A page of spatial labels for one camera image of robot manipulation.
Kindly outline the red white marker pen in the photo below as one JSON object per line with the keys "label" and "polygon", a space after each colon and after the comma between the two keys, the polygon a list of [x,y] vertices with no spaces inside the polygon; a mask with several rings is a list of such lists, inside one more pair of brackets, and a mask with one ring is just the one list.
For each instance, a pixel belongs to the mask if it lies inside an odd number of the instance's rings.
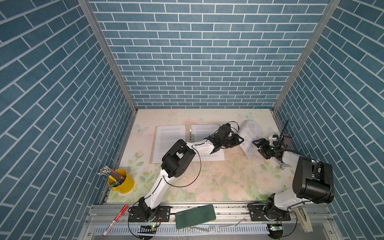
{"label": "red white marker pen", "polygon": [[104,230],[102,234],[103,237],[105,237],[111,231],[111,229],[114,227],[114,225],[118,222],[119,218],[126,212],[127,209],[128,209],[128,206],[124,205],[123,208],[120,210],[120,212],[117,214],[117,216],[114,218],[114,220],[110,223],[108,228]]}

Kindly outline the metal folder clip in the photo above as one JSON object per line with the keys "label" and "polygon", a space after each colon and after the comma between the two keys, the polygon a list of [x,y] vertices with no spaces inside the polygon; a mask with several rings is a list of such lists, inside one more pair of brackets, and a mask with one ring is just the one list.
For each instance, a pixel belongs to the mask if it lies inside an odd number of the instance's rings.
{"label": "metal folder clip", "polygon": [[189,130],[189,140],[190,140],[190,143],[194,142],[194,135],[192,133],[192,129]]}

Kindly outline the green phone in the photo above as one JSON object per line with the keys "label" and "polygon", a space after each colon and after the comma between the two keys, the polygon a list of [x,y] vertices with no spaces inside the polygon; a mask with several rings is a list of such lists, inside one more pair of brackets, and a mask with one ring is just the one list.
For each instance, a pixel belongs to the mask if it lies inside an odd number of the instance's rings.
{"label": "green phone", "polygon": [[204,205],[175,213],[176,229],[181,230],[216,220],[213,205]]}

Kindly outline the beige paper folder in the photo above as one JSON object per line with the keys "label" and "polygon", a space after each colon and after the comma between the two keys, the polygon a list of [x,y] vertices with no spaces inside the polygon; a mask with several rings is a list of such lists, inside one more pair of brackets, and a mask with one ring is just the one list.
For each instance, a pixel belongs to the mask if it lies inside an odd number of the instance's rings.
{"label": "beige paper folder", "polygon": [[168,151],[167,153],[163,156],[162,158],[162,163],[166,159],[166,155],[175,155],[178,158],[182,158],[183,155],[189,154],[194,156],[193,161],[194,162],[199,162],[202,161],[200,157],[200,153],[198,152],[195,147],[199,146],[200,150],[205,150],[207,152],[211,152],[213,150],[213,144],[209,141],[207,141],[207,137],[204,138],[203,141],[201,142],[195,142],[195,143],[190,143],[189,140],[189,130],[191,129],[191,125],[185,125],[186,126],[186,139],[185,140],[178,140]]}

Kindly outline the yellow pencil cup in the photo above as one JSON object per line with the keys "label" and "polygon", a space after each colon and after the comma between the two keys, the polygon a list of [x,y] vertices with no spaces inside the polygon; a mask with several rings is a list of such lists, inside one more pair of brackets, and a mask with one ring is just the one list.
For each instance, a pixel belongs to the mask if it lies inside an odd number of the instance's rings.
{"label": "yellow pencil cup", "polygon": [[122,181],[113,187],[113,184],[116,183],[112,179],[108,179],[108,185],[112,188],[112,191],[117,192],[119,194],[127,194],[129,193],[135,185],[134,179],[129,175],[129,173],[124,169],[117,169],[115,173],[122,177]]}

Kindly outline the printed text sheet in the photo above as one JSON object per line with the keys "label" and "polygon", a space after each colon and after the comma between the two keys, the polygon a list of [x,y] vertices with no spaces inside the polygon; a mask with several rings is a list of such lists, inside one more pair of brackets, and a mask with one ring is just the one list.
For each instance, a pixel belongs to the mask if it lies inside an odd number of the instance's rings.
{"label": "printed text sheet", "polygon": [[161,164],[163,156],[180,139],[186,139],[185,125],[156,127],[152,163]]}
{"label": "printed text sheet", "polygon": [[[191,125],[191,134],[192,134],[193,142],[195,143],[195,142],[203,141],[205,137],[210,136],[218,129],[219,129],[218,124]],[[195,149],[197,149],[198,152],[200,153],[200,157],[203,162],[225,160],[224,150],[219,150],[216,153],[210,154],[210,152],[207,152],[205,150],[204,151],[200,150],[199,146],[195,147]]]}

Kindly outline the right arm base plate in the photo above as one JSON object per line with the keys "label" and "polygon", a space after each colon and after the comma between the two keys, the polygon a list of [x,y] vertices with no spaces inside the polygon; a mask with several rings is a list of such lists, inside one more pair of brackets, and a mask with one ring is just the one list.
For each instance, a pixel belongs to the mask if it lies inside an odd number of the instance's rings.
{"label": "right arm base plate", "polygon": [[267,211],[265,205],[251,204],[247,206],[252,222],[273,222],[273,221],[290,221],[291,217],[288,211]]}

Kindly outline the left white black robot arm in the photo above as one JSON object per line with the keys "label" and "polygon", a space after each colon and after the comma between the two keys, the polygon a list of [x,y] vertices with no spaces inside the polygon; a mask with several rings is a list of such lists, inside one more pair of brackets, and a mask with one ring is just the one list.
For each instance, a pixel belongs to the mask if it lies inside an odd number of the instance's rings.
{"label": "left white black robot arm", "polygon": [[221,125],[213,134],[202,141],[187,143],[182,139],[177,140],[162,157],[161,171],[158,179],[149,193],[138,200],[139,210],[145,218],[152,218],[158,211],[164,194],[172,180],[180,177],[189,167],[197,155],[214,154],[219,150],[239,146],[244,138],[233,132],[234,128],[228,122]]}

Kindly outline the technical drawing sheet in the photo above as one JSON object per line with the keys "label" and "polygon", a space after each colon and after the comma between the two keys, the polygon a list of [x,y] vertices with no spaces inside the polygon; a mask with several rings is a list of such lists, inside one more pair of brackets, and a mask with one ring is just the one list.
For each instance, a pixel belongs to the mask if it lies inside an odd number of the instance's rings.
{"label": "technical drawing sheet", "polygon": [[244,139],[244,141],[240,144],[240,147],[250,160],[256,150],[256,146],[253,144],[253,141],[263,138],[264,131],[256,122],[247,120],[241,126],[238,135]]}

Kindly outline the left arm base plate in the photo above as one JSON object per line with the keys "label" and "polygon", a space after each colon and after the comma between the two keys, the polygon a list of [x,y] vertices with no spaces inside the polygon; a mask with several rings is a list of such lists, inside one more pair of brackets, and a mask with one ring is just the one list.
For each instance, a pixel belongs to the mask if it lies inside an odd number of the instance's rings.
{"label": "left arm base plate", "polygon": [[154,210],[150,208],[134,206],[130,208],[129,222],[169,222],[170,214],[170,206],[159,206]]}

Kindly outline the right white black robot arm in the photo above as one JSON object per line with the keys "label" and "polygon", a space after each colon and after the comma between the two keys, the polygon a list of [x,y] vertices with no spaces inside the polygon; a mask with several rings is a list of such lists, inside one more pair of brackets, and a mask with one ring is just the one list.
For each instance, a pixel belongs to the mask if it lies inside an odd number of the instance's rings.
{"label": "right white black robot arm", "polygon": [[265,216],[271,220],[283,218],[289,210],[304,204],[329,204],[335,197],[333,167],[316,161],[292,149],[292,138],[273,135],[268,140],[253,141],[265,158],[276,158],[281,169],[295,166],[292,187],[266,200]]}

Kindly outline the coloured pencils bundle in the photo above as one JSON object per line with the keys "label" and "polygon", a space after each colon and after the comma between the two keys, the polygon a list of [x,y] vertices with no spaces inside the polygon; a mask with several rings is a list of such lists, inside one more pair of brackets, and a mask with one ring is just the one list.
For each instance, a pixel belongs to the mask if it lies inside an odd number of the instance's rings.
{"label": "coloured pencils bundle", "polygon": [[113,188],[113,187],[117,187],[119,185],[121,185],[123,182],[124,182],[124,178],[119,175],[117,172],[115,172],[114,170],[112,170],[110,167],[108,166],[104,166],[102,167],[98,172],[97,172],[97,175],[99,176],[102,176],[102,177],[106,177],[108,178],[108,180],[111,180],[112,183],[108,183],[108,185]]}

